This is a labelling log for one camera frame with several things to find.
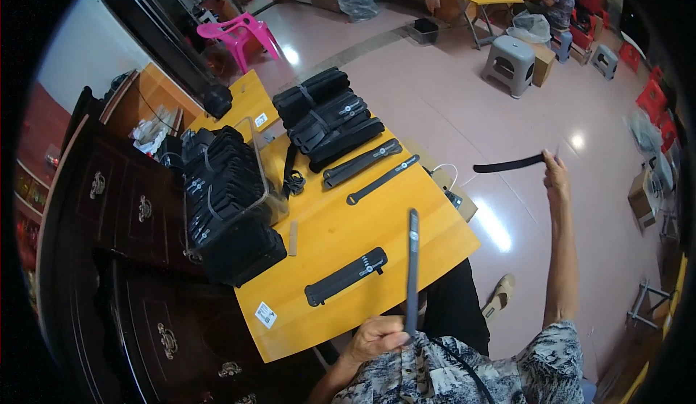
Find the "woman sitting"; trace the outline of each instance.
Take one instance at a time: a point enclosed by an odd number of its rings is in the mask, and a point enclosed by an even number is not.
[[[525,1],[524,5],[529,13],[543,14],[551,27],[563,30],[570,26],[575,0],[542,0],[541,4]]]

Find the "white label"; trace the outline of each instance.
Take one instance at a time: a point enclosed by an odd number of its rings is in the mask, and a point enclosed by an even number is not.
[[[268,120],[268,117],[266,117],[266,113],[261,113],[259,117],[254,120],[254,123],[256,123],[256,127],[258,128],[259,126],[263,125],[266,121]]]
[[[261,320],[261,322],[263,322],[263,325],[265,325],[267,328],[271,328],[278,316],[275,312],[271,310],[270,307],[266,305],[266,303],[261,302],[259,308],[256,309],[256,318]]]

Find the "stack of black straps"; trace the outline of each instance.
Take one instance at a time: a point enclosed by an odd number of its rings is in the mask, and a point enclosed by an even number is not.
[[[230,126],[185,138],[188,239],[212,283],[240,287],[287,256],[254,148]]]
[[[309,156],[314,173],[384,131],[337,67],[275,95],[273,104],[292,146]]]

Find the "white cable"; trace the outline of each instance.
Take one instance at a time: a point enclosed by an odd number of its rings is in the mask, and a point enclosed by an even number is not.
[[[455,166],[454,164],[449,164],[449,163],[440,164],[440,165],[438,165],[437,167],[435,167],[435,168],[433,169],[433,173],[435,173],[436,171],[438,171],[438,170],[440,169],[440,167],[444,167],[444,166],[446,166],[446,165],[449,165],[450,167],[452,167],[453,169],[455,169],[455,180],[452,181],[452,185],[449,186],[449,189],[452,190],[452,187],[455,186],[455,184],[456,184],[456,182],[457,182],[457,176],[459,176],[459,171],[457,170],[457,168],[456,168],[456,166]]]

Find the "hand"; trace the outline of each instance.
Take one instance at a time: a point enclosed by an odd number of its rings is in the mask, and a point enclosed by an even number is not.
[[[560,205],[570,203],[570,177],[568,169],[560,158],[552,155],[546,149],[542,151],[542,154],[546,163],[544,186],[551,210],[554,210]]]
[[[409,339],[403,316],[371,316],[358,329],[342,357],[359,365],[387,351],[401,350]]]

